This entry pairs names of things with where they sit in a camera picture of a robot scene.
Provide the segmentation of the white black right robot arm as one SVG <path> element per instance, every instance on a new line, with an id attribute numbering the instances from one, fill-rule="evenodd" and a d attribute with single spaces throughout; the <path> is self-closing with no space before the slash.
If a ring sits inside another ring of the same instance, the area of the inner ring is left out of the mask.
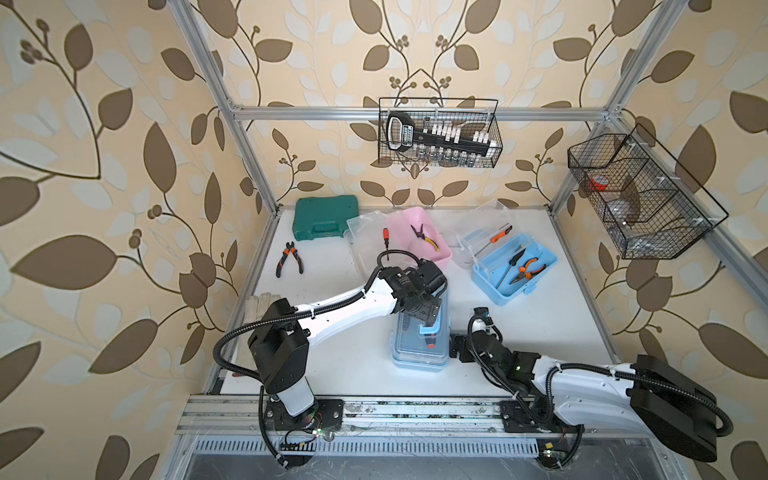
<path id="1" fill-rule="evenodd" d="M 712 392 L 656 357 L 640 354 L 630 363 L 591 365 L 513 351 L 502 340 L 488 309 L 478 307 L 465 332 L 451 335 L 449 355 L 476 364 L 508 394 L 501 416 L 514 429 L 651 435 L 669 450 L 705 463 L 716 460 L 718 440 L 734 430 Z"/>

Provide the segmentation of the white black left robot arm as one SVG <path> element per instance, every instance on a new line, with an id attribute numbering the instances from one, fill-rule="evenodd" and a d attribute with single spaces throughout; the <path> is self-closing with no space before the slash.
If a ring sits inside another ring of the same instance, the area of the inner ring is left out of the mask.
<path id="1" fill-rule="evenodd" d="M 431 260 L 414 257 L 408 268 L 377 265 L 361 287 L 302 306 L 281 298 L 255 322 L 224 334 L 213 347 L 213 360 L 224 370 L 258 381 L 292 418 L 315 409 L 316 399 L 306 378 L 310 348 L 362 322 L 405 313 L 433 325 L 447 290 L 447 278 Z M 223 350 L 238 337 L 249 336 L 253 369 L 237 365 Z"/>

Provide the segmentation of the blue clear-lid toolbox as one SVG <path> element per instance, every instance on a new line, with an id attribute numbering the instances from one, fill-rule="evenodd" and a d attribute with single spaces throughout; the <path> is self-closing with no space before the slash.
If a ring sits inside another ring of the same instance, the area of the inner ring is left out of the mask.
<path id="1" fill-rule="evenodd" d="M 390 352 L 393 363 L 403 369 L 440 371 L 449 358 L 451 322 L 449 316 L 449 294 L 442 296 L 442 305 L 437 322 L 432 327 L 425 327 L 420 320 L 400 313 L 397 324 L 390 336 Z M 428 349 L 425 336 L 434 335 L 436 346 Z"/>

